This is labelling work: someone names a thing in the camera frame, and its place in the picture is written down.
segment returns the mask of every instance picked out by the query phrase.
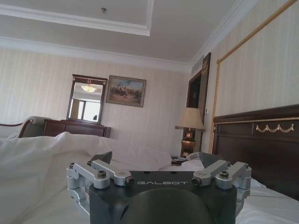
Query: wooden mirror frame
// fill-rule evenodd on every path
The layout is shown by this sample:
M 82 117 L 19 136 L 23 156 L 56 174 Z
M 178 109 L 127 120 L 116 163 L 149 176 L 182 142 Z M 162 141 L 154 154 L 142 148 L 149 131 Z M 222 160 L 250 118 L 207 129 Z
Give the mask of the wooden mirror frame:
M 107 81 L 108 81 L 108 79 L 106 79 L 106 78 L 99 78 L 99 77 L 92 77 L 92 76 L 81 76 L 81 75 L 73 74 L 73 83 L 72 83 L 72 86 L 71 86 L 71 94 L 70 94 L 69 106 L 68 106 L 67 114 L 66 114 L 66 120 L 74 120 L 74 121 L 84 122 L 84 123 L 100 124 L 101 118 L 102 118 L 103 106 L 104 106 L 104 98 L 105 98 Z M 72 100 L 72 97 L 73 97 L 73 94 L 74 94 L 75 83 L 86 83 L 86 84 L 95 84 L 95 85 L 102 85 L 103 86 L 102 95 L 101 95 L 100 112 L 98 114 L 99 119 L 98 119 L 97 122 L 96 121 L 83 120 L 83 119 L 71 119 L 71 118 L 69 118 L 69 114 L 70 114 L 70 110 L 71 110 L 71 100 Z

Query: mirror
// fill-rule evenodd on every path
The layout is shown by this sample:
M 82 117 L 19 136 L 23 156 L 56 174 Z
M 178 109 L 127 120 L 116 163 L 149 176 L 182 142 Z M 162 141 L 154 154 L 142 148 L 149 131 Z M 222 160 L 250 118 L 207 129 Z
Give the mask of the mirror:
M 100 123 L 107 79 L 73 75 L 67 120 Z

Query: lamp base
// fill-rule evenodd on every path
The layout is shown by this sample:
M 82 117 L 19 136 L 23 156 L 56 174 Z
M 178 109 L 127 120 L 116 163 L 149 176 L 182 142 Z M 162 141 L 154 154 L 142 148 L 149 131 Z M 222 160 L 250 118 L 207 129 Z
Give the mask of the lamp base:
M 193 149 L 196 145 L 196 141 L 193 138 L 193 132 L 194 130 L 191 128 L 188 128 L 186 130 L 186 137 L 182 139 L 182 148 L 183 148 L 183 157 L 188 156 L 189 154 L 193 153 Z

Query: table lamp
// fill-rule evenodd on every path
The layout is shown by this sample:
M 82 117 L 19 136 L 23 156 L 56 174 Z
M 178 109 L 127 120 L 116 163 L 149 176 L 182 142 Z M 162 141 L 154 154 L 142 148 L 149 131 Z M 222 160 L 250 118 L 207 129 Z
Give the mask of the table lamp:
M 198 108 L 184 108 L 183 115 L 175 128 L 186 131 L 186 137 L 182 139 L 183 157 L 186 157 L 193 152 L 195 147 L 196 141 L 193 138 L 195 130 L 205 130 L 200 118 L 200 110 Z

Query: wall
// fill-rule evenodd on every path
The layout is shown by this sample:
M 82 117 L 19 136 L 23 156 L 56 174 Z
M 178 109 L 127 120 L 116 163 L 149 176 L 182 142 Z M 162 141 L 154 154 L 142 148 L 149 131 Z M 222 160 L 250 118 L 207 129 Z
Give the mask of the wall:
M 65 119 L 72 74 L 146 79 L 144 107 L 104 104 L 102 124 L 111 137 L 180 153 L 182 131 L 174 129 L 187 98 L 188 76 L 70 57 L 0 49 L 0 123 L 36 115 Z
M 284 3 L 285 0 L 259 1 L 212 51 L 203 151 L 209 148 L 217 59 Z M 216 116 L 299 103 L 298 21 L 296 2 L 221 63 Z

